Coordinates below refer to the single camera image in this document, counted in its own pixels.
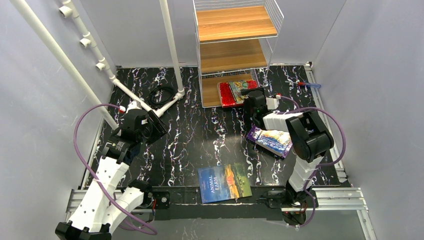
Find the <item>red treehouse book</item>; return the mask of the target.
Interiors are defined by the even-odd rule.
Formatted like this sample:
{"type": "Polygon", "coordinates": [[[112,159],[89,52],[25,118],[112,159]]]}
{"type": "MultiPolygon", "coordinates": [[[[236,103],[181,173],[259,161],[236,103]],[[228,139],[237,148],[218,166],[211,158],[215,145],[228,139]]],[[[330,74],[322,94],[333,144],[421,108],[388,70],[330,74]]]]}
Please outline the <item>red treehouse book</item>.
{"type": "Polygon", "coordinates": [[[223,108],[242,106],[245,96],[242,90],[250,90],[258,87],[255,80],[236,80],[220,82],[217,84],[220,103],[223,108]]]}

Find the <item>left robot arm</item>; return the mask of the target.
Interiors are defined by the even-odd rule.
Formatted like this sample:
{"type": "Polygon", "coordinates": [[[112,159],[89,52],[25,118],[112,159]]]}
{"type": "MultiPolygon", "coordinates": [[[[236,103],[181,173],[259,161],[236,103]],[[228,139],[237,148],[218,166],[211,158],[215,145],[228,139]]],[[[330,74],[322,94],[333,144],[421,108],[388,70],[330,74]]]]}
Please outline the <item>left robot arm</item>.
{"type": "Polygon", "coordinates": [[[141,145],[150,145],[166,134],[164,123],[153,110],[137,106],[120,107],[124,113],[122,123],[106,142],[96,171],[83,158],[77,143],[79,126],[86,111],[78,120],[73,145],[77,156],[93,177],[93,183],[66,222],[59,222],[55,234],[61,240],[110,240],[114,231],[127,217],[136,219],[132,210],[139,207],[152,191],[146,181],[134,180],[115,199],[113,194],[121,178],[128,171],[141,145]]]}

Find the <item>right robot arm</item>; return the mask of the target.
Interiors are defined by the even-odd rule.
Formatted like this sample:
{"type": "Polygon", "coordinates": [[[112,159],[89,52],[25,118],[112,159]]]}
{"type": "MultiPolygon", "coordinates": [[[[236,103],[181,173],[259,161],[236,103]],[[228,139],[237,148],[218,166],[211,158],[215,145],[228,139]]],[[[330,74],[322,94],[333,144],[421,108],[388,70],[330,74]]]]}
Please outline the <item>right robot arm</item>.
{"type": "Polygon", "coordinates": [[[326,153],[333,148],[334,138],[325,126],[316,107],[300,108],[279,112],[280,100],[285,96],[276,94],[267,97],[262,87],[243,89],[243,107],[254,125],[262,131],[289,135],[296,159],[288,180],[294,192],[303,192],[311,186],[313,172],[317,170],[326,153]]]}

